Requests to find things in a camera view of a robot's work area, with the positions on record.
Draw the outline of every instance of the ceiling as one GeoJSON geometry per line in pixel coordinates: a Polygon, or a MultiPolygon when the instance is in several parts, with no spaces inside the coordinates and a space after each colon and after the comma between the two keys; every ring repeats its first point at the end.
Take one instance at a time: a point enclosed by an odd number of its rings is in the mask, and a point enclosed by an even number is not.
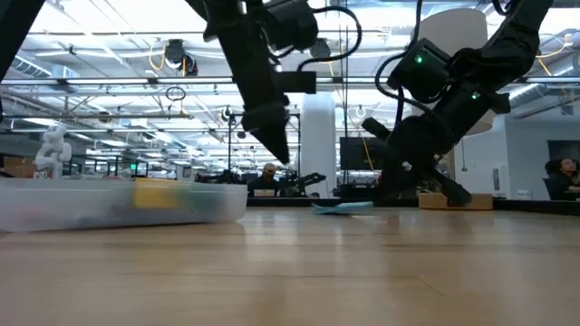
{"type": "MultiPolygon", "coordinates": [[[[459,7],[476,7],[488,14],[488,33],[493,34],[501,17],[490,5],[477,5],[476,1],[425,1],[422,17],[459,7]]],[[[556,1],[558,6],[571,6],[570,2],[556,1]]],[[[324,6],[324,0],[309,1],[311,7],[324,6]]],[[[307,66],[318,72],[319,77],[349,76],[372,77],[378,66],[389,56],[398,53],[409,42],[414,24],[414,1],[349,1],[348,5],[362,22],[363,42],[360,50],[348,61],[319,63],[307,66]]],[[[531,76],[546,76],[549,73],[565,76],[580,75],[580,61],[576,46],[580,34],[575,26],[580,9],[554,8],[548,14],[541,29],[542,64],[538,61],[530,70],[531,76]]],[[[334,53],[355,40],[354,26],[347,18],[335,14],[318,15],[319,37],[327,39],[334,53]]],[[[69,78],[138,78],[180,77],[180,72],[163,62],[161,54],[169,39],[182,39],[184,47],[194,56],[199,67],[199,76],[227,77],[231,72],[223,59],[218,42],[205,43],[202,39],[206,23],[184,0],[46,0],[21,51],[14,60],[14,68],[6,79],[31,79],[38,77],[69,78]]],[[[294,52],[284,58],[282,69],[292,71],[305,59],[308,52],[294,52]]],[[[228,109],[243,112],[243,102],[234,85],[212,83],[180,86],[187,93],[183,101],[172,102],[166,97],[167,87],[151,88],[149,85],[112,85],[96,87],[75,86],[74,92],[56,91],[48,86],[20,85],[3,86],[2,97],[5,111],[10,114],[34,115],[36,119],[19,120],[14,129],[41,129],[50,120],[38,120],[40,115],[96,115],[103,112],[132,115],[132,119],[113,121],[61,120],[70,129],[173,129],[181,131],[160,132],[75,132],[74,137],[94,144],[97,148],[135,149],[141,152],[160,152],[164,158],[183,160],[189,156],[199,164],[223,165],[227,157],[227,144],[218,139],[227,139],[227,124],[222,115],[228,109]],[[174,116],[168,119],[171,112],[174,116]]],[[[528,88],[510,86],[506,91],[516,91],[512,97],[513,114],[537,110],[538,105],[554,105],[562,101],[562,94],[573,94],[576,86],[552,86],[528,88]]],[[[334,86],[321,86],[321,91],[332,91],[336,103],[336,128],[344,128],[343,98],[341,90],[334,86]]],[[[299,113],[303,95],[289,94],[292,113],[299,113]]],[[[575,106],[575,98],[566,105],[575,106]]],[[[366,117],[373,116],[383,123],[392,125],[396,103],[385,99],[370,85],[360,86],[348,92],[347,126],[357,131],[366,117]]],[[[543,110],[522,119],[569,119],[574,114],[561,115],[558,110],[543,110]]],[[[292,155],[297,151],[297,120],[287,127],[292,155]]],[[[240,165],[262,165],[274,158],[255,139],[247,135],[244,139],[233,135],[236,156],[240,165]]]]}

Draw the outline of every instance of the white column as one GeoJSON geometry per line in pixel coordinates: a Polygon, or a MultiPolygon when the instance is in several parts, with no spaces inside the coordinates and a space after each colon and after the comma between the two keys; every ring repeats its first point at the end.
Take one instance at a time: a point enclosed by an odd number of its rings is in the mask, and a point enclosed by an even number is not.
{"type": "Polygon", "coordinates": [[[334,125],[334,97],[331,92],[305,94],[300,116],[302,176],[318,172],[326,176],[321,182],[306,188],[320,198],[333,197],[336,187],[336,127],[334,125]]]}

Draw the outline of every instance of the wooden table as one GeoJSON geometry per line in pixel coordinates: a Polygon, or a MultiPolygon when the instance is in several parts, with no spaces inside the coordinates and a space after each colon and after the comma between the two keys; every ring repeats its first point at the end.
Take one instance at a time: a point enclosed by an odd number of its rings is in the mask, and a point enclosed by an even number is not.
{"type": "Polygon", "coordinates": [[[0,235],[3,326],[576,326],[579,276],[580,220],[523,213],[0,235]]]}

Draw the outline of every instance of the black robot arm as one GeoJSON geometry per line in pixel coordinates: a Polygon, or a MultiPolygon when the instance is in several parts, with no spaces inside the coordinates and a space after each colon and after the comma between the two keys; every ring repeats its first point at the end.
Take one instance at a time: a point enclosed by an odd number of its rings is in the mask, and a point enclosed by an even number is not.
{"type": "Polygon", "coordinates": [[[532,67],[538,31],[552,3],[512,0],[505,21],[480,49],[449,57],[427,39],[410,48],[387,84],[408,89],[418,102],[405,101],[425,113],[406,118],[392,131],[374,120],[363,124],[386,143],[382,191],[399,192],[434,179],[451,201],[470,202],[470,193],[435,167],[488,110],[510,111],[509,95],[497,91],[532,67]],[[421,104],[434,101],[439,102],[433,110],[421,104]]]}

